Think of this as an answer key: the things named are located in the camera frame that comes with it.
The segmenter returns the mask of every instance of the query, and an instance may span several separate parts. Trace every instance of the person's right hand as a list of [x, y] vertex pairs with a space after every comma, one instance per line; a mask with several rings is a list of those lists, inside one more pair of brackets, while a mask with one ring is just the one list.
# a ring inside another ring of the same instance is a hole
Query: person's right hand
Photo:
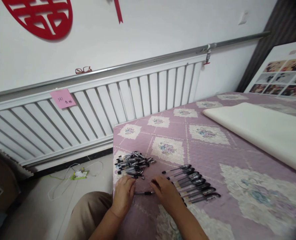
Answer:
[[150, 183], [162, 206], [173, 217], [182, 207], [186, 208], [176, 187], [164, 176], [155, 176]]

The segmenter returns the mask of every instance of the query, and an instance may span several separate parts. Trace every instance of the hand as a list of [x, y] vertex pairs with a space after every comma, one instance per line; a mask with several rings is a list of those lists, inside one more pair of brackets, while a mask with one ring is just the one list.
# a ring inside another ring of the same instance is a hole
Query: hand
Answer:
[[110, 211], [119, 218], [128, 213], [135, 194], [135, 179], [123, 176], [116, 183], [116, 192]]
[[173, 217], [180, 209], [186, 208], [175, 186], [164, 176], [155, 176], [150, 186], [170, 216]]

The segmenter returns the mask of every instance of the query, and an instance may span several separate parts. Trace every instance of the white radiator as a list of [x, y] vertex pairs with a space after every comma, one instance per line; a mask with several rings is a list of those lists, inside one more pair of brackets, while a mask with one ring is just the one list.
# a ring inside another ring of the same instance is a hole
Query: white radiator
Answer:
[[194, 101], [197, 56], [68, 87], [76, 106], [59, 109], [49, 92], [0, 103], [0, 149], [22, 165], [113, 138], [116, 124]]

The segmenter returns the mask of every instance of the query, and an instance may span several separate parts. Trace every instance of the floor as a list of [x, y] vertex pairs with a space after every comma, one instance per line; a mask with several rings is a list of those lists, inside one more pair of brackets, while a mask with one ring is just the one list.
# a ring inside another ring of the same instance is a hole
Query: floor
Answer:
[[[76, 171], [89, 166], [85, 169], [91, 175], [87, 179], [60, 180], [67, 171], [62, 170], [27, 183], [23, 192], [28, 194], [22, 196], [22, 204], [6, 219], [0, 240], [61, 240], [72, 209], [84, 194], [92, 191], [112, 193], [112, 157], [110, 154], [73, 166]], [[66, 179], [73, 172], [70, 168]]]

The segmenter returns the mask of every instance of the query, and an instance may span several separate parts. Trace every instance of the red ribbon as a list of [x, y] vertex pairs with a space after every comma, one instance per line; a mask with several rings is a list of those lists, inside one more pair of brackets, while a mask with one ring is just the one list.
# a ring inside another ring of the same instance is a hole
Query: red ribbon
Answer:
[[115, 0], [115, 6], [116, 6], [116, 11], [117, 11], [117, 15], [118, 15], [119, 24], [120, 24], [120, 22], [124, 23], [124, 22], [122, 21], [122, 16], [121, 16], [121, 10], [120, 10], [120, 5], [119, 5], [119, 0]]

